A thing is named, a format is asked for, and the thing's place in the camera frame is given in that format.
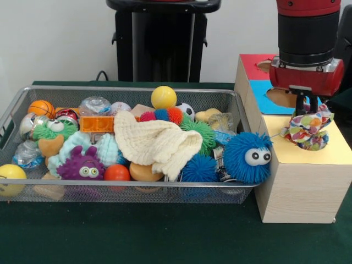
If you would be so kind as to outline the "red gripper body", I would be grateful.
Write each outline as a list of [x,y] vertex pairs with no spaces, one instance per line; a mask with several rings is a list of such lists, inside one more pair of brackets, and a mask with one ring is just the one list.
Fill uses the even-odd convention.
[[325,65],[294,67],[275,56],[269,68],[273,87],[317,96],[333,96],[339,89],[344,75],[344,62],[333,58]]

